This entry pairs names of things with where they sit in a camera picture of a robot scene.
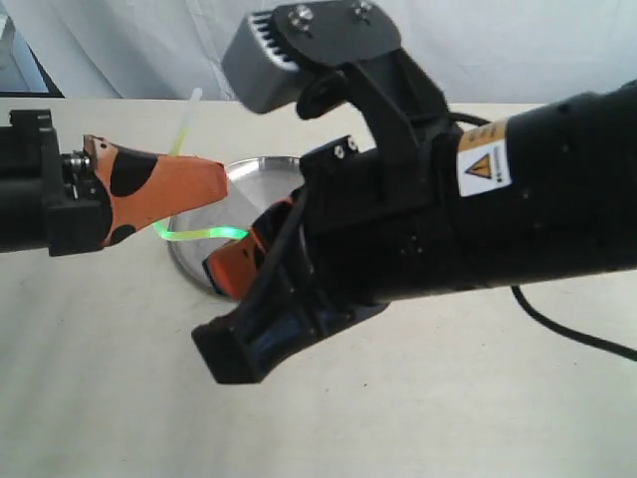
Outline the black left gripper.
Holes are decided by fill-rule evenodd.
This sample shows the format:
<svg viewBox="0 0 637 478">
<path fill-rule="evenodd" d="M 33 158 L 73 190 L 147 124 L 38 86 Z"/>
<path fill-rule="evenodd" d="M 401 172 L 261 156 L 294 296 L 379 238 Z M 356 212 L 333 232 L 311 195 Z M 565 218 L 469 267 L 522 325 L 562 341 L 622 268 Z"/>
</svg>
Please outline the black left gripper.
<svg viewBox="0 0 637 478">
<path fill-rule="evenodd" d="M 82 149 L 63 153 L 49 110 L 10 111 L 1 127 L 1 251 L 97 252 L 170 217 L 176 200 L 168 189 L 194 167 L 185 159 L 169 166 L 176 157 L 165 156 L 93 134 L 84 136 Z M 214 162 L 227 191 L 213 185 L 211 175 L 198 173 L 196 184 L 225 198 L 225 166 Z"/>
</svg>

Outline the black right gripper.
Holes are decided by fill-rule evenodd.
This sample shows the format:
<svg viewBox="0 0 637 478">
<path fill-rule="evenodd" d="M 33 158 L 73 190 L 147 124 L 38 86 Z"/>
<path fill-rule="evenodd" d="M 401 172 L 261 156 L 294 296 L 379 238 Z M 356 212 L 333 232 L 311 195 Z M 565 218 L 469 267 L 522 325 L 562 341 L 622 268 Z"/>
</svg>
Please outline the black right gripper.
<svg viewBox="0 0 637 478">
<path fill-rule="evenodd" d="M 383 195 L 373 150 L 344 161 L 330 147 L 305 156 L 304 184 L 202 261 L 214 291 L 237 302 L 191 333 L 214 380 L 259 383 L 393 301 L 466 290 L 467 261 L 446 206 L 460 144 L 442 133 L 421 147 L 426 196 L 405 204 Z"/>
</svg>

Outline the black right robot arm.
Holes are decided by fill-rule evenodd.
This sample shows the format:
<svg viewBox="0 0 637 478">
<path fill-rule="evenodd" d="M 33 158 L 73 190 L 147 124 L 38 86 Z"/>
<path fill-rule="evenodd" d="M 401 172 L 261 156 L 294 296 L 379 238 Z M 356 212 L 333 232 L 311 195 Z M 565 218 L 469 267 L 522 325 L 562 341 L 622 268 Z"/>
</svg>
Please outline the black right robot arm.
<svg viewBox="0 0 637 478">
<path fill-rule="evenodd" d="M 426 121 L 398 148 L 346 138 L 304 155 L 304 182 L 203 263 L 229 314 L 194 329 L 214 379 L 262 381 L 393 302 L 631 270 L 636 87 L 508 119 Z"/>
</svg>

